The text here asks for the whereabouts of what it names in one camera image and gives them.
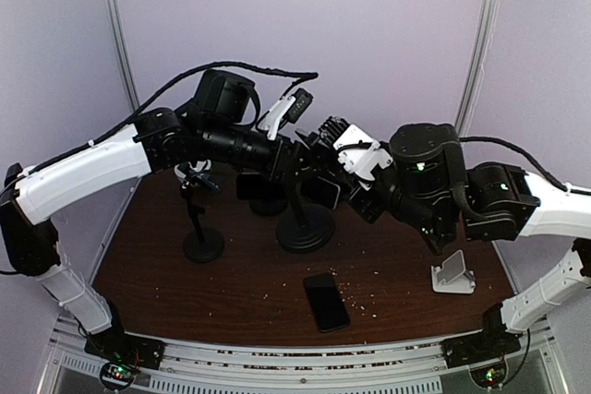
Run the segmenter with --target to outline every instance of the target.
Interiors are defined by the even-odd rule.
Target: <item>black smartphone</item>
[[[332,274],[327,272],[306,277],[304,289],[320,332],[335,331],[349,326],[349,315]]]
[[[241,173],[236,177],[238,200],[284,200],[285,192],[279,184],[273,184],[257,173]]]
[[[312,177],[302,182],[299,188],[302,196],[320,203],[328,209],[335,209],[341,198],[341,187],[324,177]]]

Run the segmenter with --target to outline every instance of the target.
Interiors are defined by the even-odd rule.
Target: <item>robotic arm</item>
[[[374,222],[388,211],[416,228],[434,254],[455,239],[460,215],[468,240],[540,233],[579,237],[537,284],[490,308],[479,335],[444,342],[449,366],[518,350],[515,334],[591,285],[591,245],[583,240],[591,238],[588,195],[562,191],[544,177],[501,163],[466,170],[451,125],[404,125],[384,143],[331,117],[318,133],[299,132],[302,142],[292,141],[278,131],[311,103],[302,89],[282,97],[253,125],[239,125],[254,94],[247,78],[206,71],[195,97],[174,111],[140,113],[100,143],[42,168],[9,169],[0,227],[12,266],[71,312],[104,357],[130,363],[136,349],[115,306],[70,268],[50,217],[109,185],[185,161],[221,161],[282,185],[328,172],[348,185],[347,201],[364,220]]]

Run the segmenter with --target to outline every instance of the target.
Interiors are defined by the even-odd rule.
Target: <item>white wall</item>
[[[192,66],[235,59],[316,70],[298,126],[329,115],[388,139],[414,121],[453,122],[472,54],[481,0],[118,0],[141,99]],[[256,79],[263,108],[284,79]],[[193,94],[188,80],[162,103]]]
[[[471,135],[506,138],[526,149],[562,181],[591,186],[591,0],[501,0]],[[466,147],[472,164],[519,163],[488,145]],[[539,236],[501,243],[520,288],[546,273],[572,239]],[[549,316],[574,393],[591,376],[591,292]]]
[[[0,174],[79,145],[128,113],[103,0],[0,0]],[[120,185],[56,218],[65,250],[89,275],[127,194]],[[10,269],[0,246],[0,269]],[[31,392],[56,307],[35,281],[0,276],[2,392]]]

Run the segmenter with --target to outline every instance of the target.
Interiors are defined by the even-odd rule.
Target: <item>brown tabletop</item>
[[[369,225],[346,204],[333,213],[337,229],[328,245],[289,254],[275,240],[277,218],[261,218],[236,200],[232,173],[216,180],[221,194],[200,189],[195,199],[207,209],[203,225],[225,238],[223,255],[207,264],[183,255],[192,225],[172,173],[146,178],[133,197],[94,282],[129,331],[240,345],[388,342],[480,328],[481,314],[513,295],[491,244],[457,241],[434,257],[389,214]],[[430,266],[459,248],[476,291],[434,293]],[[302,280],[326,271],[335,275],[351,326],[321,334]]]

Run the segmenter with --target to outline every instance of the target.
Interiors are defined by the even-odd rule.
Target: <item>phone screen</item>
[[[323,207],[335,209],[339,203],[341,187],[323,177],[313,177],[302,182],[299,192]]]
[[[285,192],[279,184],[273,184],[262,175],[241,173],[236,177],[238,200],[283,200]]]
[[[304,279],[304,288],[320,332],[348,327],[349,315],[332,274],[325,273]]]

